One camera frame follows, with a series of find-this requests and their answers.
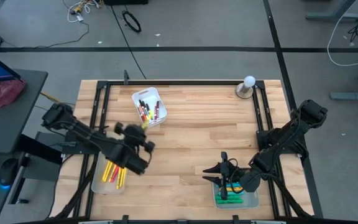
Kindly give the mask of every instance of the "wooden table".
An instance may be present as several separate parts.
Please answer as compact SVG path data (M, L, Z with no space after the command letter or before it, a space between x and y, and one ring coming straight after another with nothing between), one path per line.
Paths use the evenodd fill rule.
M90 123L96 83L97 80L81 82L75 116L85 124ZM282 84L280 80L265 80L265 86L274 126L282 127L290 119ZM111 88L106 117L106 125L110 126L106 130L108 136L117 137L112 132L117 121L124 125L140 124L131 96L147 87ZM218 210L214 207L211 183L201 178L203 169L221 160L221 151L226 151L229 158L235 157L241 167L247 167L258 151L252 98L238 98L232 85L164 85L156 88L168 117L164 123L147 131L148 139L156 144L152 162L142 176L129 173L123 194L95 194L91 219L120 220L123 215L129 215L131 220L230 220L233 215L240 219L272 219L266 181L261 181L258 188L259 208ZM264 115L262 119L267 129ZM141 156L148 158L144 152ZM284 154L280 158L289 191L305 211L313 213L300 159L294 154ZM73 156L63 165L52 216L63 208L76 190L81 162L82 156ZM284 215L280 192L277 187L275 189L280 214Z

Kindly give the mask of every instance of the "gray desk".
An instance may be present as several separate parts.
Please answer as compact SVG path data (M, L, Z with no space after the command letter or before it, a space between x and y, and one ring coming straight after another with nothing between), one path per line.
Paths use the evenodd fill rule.
M0 108L0 166L8 158L20 158L23 152L12 152L27 122L48 73L30 70L16 70L26 81L26 88L10 105ZM0 187L0 211L9 189Z

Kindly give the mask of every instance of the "black metal frame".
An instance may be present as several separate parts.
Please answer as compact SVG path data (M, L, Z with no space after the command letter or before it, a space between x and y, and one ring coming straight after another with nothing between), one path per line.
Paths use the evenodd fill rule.
M234 90L235 86L238 85L240 82L242 82L242 80L116 80L116 81L101 80L101 81L98 81L98 83L96 85L96 93L95 93L95 97L94 97L90 127L95 128L94 123L96 121L96 115L98 113L100 94L101 94L101 90L103 88L105 88L106 90L104 92L104 100L103 100L103 107L102 107L101 119L100 119L100 124L99 124L99 131L102 131L103 133L105 133L104 128L105 128L105 122L106 122L108 101L109 101L110 89L113 85L154 85L154 86L159 86L159 85L233 85L233 90ZM258 100L258 96L257 96L257 90L260 90L261 95L262 95L262 102L264 105L264 112L265 112L266 119L267 119L268 129L273 128L273 121L272 121L272 117L270 114L270 108L269 108L269 103L268 103L268 99L267 99L267 94L265 91L264 81L258 80L256 82L256 87L255 86L253 87L254 94L252 95L252 98L253 98L253 102L254 102L255 115L256 115L257 125L258 125L258 131L257 131L257 134L258 134L259 132L264 131L264 127L263 127L263 122L262 122L262 117L261 117L261 112L260 112L260 105L259 105L259 100ZM83 165L81 167L81 175L83 175L83 176L80 176L80 180L85 178L86 168L88 166L88 159L89 159L89 155L84 155ZM283 177L283 173L282 173L280 159L278 159L278 161L279 161L279 163L276 166L276 170L277 170L280 180L284 183L284 177ZM278 210L278 202L277 202L277 196L275 193L275 187L274 187L274 183L271 179L268 180L268 187L269 187L269 193L270 193L270 200L272 202L274 218L277 219L279 217L283 217L283 216L280 216L280 213ZM86 203L85 217L90 219L91 209L92 209L92 201L93 201L93 192L91 191L90 188L89 188L87 200L88 201ZM79 200L77 202L78 211L80 209L80 206L79 206L80 203L81 202ZM283 197L283 204L284 204L285 217L291 217L290 206L284 197ZM73 217L78 217L78 213L74 213ZM249 220L239 220L239 221L241 221L241 223L249 223ZM177 222L177 220L175 220L175 221L147 220L147 222L172 223L172 222ZM213 220L213 221L210 220L210 221L208 221L208 223L233 223L233 220Z

